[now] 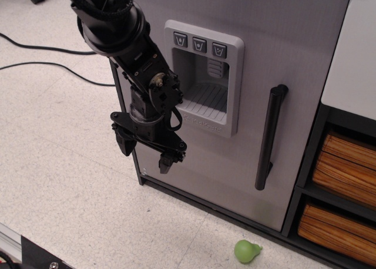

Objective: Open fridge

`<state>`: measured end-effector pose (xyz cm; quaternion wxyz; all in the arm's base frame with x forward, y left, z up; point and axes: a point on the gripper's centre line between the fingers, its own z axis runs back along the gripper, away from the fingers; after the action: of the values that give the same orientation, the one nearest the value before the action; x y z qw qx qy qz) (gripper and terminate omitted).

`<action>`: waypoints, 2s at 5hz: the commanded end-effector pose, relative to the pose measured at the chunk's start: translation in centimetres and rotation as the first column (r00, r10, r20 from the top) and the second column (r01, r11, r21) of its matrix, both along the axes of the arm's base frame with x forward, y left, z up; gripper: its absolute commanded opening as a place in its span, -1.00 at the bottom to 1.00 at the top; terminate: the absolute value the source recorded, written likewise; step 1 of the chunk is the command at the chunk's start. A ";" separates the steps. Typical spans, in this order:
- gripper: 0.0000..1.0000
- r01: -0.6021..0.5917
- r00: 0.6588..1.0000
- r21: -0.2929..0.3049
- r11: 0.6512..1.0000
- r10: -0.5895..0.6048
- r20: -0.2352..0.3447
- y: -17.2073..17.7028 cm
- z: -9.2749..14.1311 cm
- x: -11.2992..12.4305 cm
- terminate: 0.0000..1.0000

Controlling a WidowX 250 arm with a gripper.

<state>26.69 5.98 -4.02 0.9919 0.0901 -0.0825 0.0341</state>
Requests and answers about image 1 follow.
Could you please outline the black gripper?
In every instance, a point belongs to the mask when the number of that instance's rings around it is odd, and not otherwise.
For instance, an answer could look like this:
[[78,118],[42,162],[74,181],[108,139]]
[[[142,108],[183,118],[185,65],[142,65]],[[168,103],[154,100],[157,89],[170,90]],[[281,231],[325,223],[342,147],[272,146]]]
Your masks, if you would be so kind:
[[182,162],[187,149],[186,143],[173,131],[169,130],[163,119],[154,122],[136,122],[130,113],[113,112],[110,115],[113,121],[112,129],[116,141],[125,156],[129,156],[137,143],[141,143],[161,153],[159,170],[167,174],[173,163]]

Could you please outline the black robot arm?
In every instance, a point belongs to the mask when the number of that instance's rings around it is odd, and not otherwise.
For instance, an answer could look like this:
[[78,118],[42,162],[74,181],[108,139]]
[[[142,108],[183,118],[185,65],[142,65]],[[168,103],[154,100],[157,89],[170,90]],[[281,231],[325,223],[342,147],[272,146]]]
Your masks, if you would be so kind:
[[[130,82],[128,112],[113,112],[112,128],[126,156],[137,143],[160,152],[159,169],[168,173],[183,161],[186,143],[176,134],[183,121],[180,82],[150,37],[150,25],[133,0],[70,0],[80,32],[97,54],[120,67]],[[179,121],[171,125],[171,118]]]

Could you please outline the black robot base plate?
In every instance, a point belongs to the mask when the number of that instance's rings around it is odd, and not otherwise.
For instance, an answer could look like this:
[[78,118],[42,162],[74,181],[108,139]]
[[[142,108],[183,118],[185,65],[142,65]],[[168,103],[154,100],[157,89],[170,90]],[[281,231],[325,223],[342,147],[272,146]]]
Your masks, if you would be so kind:
[[21,246],[21,268],[72,269],[68,263],[46,251],[24,236],[21,236]]

